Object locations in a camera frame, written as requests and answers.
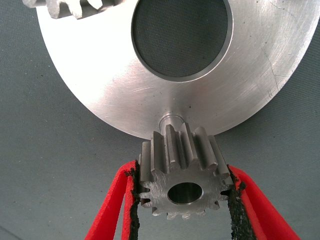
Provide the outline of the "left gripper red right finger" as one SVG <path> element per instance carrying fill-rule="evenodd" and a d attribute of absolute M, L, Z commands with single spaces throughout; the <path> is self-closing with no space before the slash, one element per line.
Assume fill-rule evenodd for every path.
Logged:
<path fill-rule="evenodd" d="M 299 240 L 254 180 L 243 170 L 228 166 L 234 186 L 228 207 L 233 240 Z"/>

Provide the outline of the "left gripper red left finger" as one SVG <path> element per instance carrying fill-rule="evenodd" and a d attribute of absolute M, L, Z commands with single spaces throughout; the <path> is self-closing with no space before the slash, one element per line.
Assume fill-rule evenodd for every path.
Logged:
<path fill-rule="evenodd" d="M 86 240 L 114 239 L 122 203 L 124 203 L 124 209 L 121 239 L 138 239 L 139 173 L 140 165 L 137 160 L 120 167 L 85 237 Z"/>

